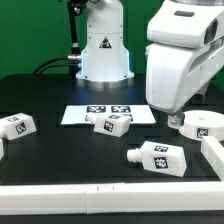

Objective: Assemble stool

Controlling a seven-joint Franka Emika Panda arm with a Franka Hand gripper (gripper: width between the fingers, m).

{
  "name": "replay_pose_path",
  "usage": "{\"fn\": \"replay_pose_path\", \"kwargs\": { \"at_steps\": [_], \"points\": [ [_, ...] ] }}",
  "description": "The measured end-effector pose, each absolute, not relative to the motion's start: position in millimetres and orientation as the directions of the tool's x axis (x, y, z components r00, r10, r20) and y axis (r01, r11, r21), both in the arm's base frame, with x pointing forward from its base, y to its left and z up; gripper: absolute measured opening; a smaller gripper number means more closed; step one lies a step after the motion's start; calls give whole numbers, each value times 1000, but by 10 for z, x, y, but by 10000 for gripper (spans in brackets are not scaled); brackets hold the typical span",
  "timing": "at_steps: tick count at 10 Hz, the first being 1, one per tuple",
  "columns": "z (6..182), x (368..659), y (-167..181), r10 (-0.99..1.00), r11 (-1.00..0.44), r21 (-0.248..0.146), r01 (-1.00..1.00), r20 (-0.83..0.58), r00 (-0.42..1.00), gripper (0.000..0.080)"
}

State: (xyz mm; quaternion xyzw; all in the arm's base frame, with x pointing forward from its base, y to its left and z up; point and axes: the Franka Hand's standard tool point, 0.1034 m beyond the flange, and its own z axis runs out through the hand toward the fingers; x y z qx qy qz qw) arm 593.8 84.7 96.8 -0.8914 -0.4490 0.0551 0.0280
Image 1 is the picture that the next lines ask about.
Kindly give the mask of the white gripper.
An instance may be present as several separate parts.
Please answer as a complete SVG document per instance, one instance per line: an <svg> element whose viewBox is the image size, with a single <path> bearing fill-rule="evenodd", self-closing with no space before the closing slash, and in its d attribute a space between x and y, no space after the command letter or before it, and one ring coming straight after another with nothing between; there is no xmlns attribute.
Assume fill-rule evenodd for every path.
<svg viewBox="0 0 224 224"><path fill-rule="evenodd" d="M165 0L147 38L147 102L180 128L180 108L224 66L224 0Z"/></svg>

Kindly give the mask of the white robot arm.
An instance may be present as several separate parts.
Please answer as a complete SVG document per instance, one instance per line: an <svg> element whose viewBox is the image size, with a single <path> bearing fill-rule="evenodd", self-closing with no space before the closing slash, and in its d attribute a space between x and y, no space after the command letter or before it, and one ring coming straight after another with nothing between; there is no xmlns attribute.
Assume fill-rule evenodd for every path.
<svg viewBox="0 0 224 224"><path fill-rule="evenodd" d="M224 67L224 0L164 0L147 25L146 100L179 128L183 107L203 95ZM97 87L133 76L123 45L123 12L118 0L89 0L87 44L77 78Z"/></svg>

